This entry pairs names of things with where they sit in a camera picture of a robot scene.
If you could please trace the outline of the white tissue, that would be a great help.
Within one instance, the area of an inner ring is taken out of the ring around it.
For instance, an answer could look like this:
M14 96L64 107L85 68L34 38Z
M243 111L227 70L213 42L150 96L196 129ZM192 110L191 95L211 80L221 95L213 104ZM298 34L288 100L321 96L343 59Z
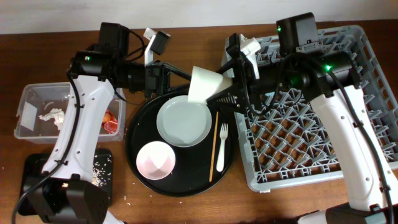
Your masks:
M62 109L53 108L50 110L49 113L47 113L45 115L38 115L38 117L44 121L54 119L53 123L54 123L54 125L56 125L57 129L60 131L63 126L64 119L65 119L65 112Z

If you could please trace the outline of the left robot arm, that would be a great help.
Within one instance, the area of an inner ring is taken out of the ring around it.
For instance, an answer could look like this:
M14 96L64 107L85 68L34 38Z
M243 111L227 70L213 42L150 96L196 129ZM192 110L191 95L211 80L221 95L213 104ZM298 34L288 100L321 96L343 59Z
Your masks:
M170 35L146 29L141 47L129 50L132 31L104 22L99 40L76 53L67 70L70 97L55 147L41 175L28 177L18 204L28 201L44 223L117 223L109 211L109 193L92 183L93 161L104 114L125 88L146 99L173 92L170 75L190 75L154 59L164 53Z

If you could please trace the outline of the orange carrot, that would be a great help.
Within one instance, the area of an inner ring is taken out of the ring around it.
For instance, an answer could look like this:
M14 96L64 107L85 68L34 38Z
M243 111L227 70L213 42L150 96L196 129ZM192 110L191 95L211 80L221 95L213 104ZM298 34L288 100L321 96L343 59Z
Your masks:
M105 113L103 116L102 123L107 123L110 120L111 120L111 115L109 113Z

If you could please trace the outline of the white cup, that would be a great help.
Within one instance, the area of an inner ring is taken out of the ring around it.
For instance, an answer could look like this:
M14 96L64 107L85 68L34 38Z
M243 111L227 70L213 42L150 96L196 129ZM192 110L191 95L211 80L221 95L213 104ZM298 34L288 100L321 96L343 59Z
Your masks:
M187 101L205 105L208 98L229 88L232 84L233 81L229 77L194 66Z

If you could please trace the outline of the food scraps and rice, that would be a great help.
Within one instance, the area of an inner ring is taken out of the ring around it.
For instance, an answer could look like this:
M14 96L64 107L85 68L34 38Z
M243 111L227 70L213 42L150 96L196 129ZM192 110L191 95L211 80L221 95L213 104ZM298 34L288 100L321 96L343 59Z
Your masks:
M109 172L105 171L105 166L106 164L102 164L100 161L94 161L91 183L97 187L104 187L110 180Z

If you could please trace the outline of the red snack wrapper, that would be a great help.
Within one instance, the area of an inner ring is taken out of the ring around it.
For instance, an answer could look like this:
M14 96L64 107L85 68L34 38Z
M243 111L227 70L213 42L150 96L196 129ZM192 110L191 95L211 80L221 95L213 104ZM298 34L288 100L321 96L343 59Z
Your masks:
M105 113L109 113L111 115L111 120L107 123L102 123L101 127L108 133L114 134L118 130L118 120L116 117L110 112L110 110L106 110Z

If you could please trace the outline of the pink bowl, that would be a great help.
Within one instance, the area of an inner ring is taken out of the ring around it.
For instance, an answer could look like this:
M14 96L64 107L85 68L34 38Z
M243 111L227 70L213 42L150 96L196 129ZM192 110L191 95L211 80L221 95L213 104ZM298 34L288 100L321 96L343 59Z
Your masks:
M149 180L160 180L172 173L176 164L174 150L165 142L152 141L144 145L136 156L140 175Z

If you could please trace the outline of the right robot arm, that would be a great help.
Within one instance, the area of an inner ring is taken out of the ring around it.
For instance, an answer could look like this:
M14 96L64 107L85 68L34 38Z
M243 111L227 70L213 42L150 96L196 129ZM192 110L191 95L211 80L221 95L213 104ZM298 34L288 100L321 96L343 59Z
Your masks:
M378 143L366 112L364 92L353 59L342 50L327 53L315 16L305 13L277 21L280 60L261 67L257 40L238 34L226 40L226 62L233 72L227 89L208 99L212 106L266 116L275 106L266 93L302 92L326 129L343 172L348 202L296 218L297 223L396 223L397 177Z

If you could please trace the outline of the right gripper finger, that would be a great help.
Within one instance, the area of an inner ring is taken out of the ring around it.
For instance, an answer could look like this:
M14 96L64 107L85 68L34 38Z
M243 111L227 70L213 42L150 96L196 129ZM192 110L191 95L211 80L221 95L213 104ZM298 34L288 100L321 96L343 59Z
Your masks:
M241 59L240 58L232 58L231 60L227 61L224 65L219 68L216 73L224 73L227 72L229 69L240 71Z
M243 112L243 94L242 88L238 83L222 90L219 93L209 97L206 102L208 106L214 108L230 110L236 113Z

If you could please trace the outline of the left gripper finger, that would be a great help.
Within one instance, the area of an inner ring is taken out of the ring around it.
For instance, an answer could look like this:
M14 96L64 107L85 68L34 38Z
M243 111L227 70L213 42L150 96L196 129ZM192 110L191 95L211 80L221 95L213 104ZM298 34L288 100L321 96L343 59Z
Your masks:
M192 76L191 76L191 75L189 75L188 73L186 73L186 72L180 70L179 68L175 67L174 65L172 65L172 64L170 64L170 63L166 63L166 62L165 62L165 63L164 63L164 67L165 67L167 70L169 70L170 72L172 72L172 73L178 75L179 77L182 77L182 78L184 78L184 79L186 79L186 80L191 80L191 79L192 79Z
M168 90L166 90L166 94L175 93L175 92L187 92L189 90L189 86L175 86Z

